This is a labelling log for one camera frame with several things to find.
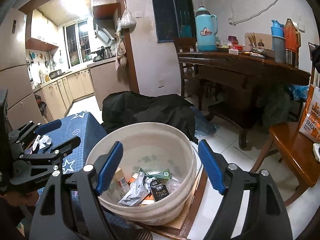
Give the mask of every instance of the electrical cord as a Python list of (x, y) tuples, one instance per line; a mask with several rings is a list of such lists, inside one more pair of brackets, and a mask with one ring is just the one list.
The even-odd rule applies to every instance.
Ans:
[(236, 21), (236, 22), (229, 22), (230, 25), (233, 25), (233, 26), (236, 26), (237, 24), (239, 23), (243, 23), (243, 22), (246, 22), (246, 21), (249, 21), (257, 16), (259, 16), (260, 14), (262, 14), (263, 12), (267, 11), (270, 9), (271, 6), (274, 6), (279, 0), (275, 0), (272, 4), (270, 4), (267, 8), (265, 8), (264, 10), (258, 12), (257, 14), (254, 14), (252, 15), (251, 17), (247, 18), (247, 19), (243, 19), (243, 20), (240, 20), (240, 21)]

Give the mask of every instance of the chair seat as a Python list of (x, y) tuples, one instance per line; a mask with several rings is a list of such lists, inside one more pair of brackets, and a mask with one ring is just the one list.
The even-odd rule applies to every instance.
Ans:
[(313, 154), (313, 142), (299, 132), (298, 122), (279, 123), (271, 126), (270, 134), (275, 137), (277, 148), (281, 150), (305, 180), (313, 187), (320, 175), (320, 163)]

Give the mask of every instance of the blue thermos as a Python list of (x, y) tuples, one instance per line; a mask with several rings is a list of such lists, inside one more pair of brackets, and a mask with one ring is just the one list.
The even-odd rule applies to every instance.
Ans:
[(204, 6), (200, 6), (196, 12), (196, 30), (199, 51), (217, 51), (216, 34), (218, 32), (217, 17), (211, 15)]

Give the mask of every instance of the thermos lid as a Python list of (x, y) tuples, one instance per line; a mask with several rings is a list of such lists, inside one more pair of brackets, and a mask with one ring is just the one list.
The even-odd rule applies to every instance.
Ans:
[(204, 6), (200, 6), (199, 9), (196, 12), (196, 17), (202, 14), (208, 14), (211, 15), (208, 10)]

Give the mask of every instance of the window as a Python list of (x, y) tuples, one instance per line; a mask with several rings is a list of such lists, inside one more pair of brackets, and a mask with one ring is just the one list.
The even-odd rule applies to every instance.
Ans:
[(91, 60), (87, 20), (64, 27), (70, 66)]
[(152, 0), (158, 42), (174, 38), (196, 38), (196, 22), (192, 0)]

